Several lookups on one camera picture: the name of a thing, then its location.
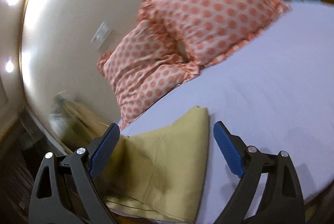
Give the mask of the khaki yellow pants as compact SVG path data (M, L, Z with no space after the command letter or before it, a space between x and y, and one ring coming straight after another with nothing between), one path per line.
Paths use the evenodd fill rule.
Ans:
M154 221L194 223L208 144L209 114L197 106L169 126L122 135L100 178L108 208Z

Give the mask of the white bed sheet mattress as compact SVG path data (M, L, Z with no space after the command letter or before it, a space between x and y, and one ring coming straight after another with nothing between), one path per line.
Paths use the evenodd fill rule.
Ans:
M195 106L207 109L207 168L194 223L216 223L239 183L213 136L219 121L262 153L288 152L304 203L333 182L333 6L290 6L245 47L173 89L122 131L135 136L169 126ZM256 213L266 181L262 174L246 217Z

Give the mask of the lower pink polka-dot pillow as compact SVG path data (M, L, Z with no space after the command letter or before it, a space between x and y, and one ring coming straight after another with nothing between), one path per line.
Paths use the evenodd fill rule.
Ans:
M97 69L115 94L121 129L200 72L181 56L163 25L147 20L140 21L115 50L104 53Z

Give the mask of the pink polka-dot pillow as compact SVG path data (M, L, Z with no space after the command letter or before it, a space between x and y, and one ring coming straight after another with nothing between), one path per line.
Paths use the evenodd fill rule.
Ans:
M97 69L115 94L121 129L200 72L181 56L163 25L147 20L140 21L115 50L104 53Z
M281 0L143 0L138 18L163 25L200 67L224 61L289 10Z

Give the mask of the upper pink polka-dot pillow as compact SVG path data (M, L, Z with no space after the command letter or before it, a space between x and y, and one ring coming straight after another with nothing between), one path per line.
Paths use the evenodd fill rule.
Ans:
M224 61L289 10L281 0L143 0L138 18L163 25L200 67Z

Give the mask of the white wall switch plate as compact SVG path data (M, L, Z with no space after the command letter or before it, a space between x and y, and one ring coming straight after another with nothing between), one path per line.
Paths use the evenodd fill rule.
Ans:
M113 30L105 21L103 21L93 36L91 43L94 44L98 50L100 50L112 32Z

